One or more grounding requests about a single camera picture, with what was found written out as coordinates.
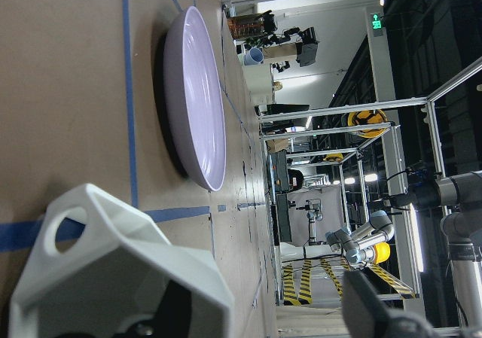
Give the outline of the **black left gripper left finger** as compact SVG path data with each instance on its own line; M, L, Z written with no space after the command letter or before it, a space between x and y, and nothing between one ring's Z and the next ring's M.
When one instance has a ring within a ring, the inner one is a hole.
M188 337L192 317L192 293L170 280L154 315L135 322L116 337Z

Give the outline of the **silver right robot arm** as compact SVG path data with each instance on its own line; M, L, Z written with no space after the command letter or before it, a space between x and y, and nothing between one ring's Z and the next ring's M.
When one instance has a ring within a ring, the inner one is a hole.
M387 198L391 207L457 208L441 219L461 319L481 326L481 171L452 175L409 186Z

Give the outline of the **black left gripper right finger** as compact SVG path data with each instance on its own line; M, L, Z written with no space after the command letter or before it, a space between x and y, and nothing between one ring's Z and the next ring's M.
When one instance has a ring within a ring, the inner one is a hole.
M423 318L382 302L364 274L343 276L342 316L351 337L436 337Z

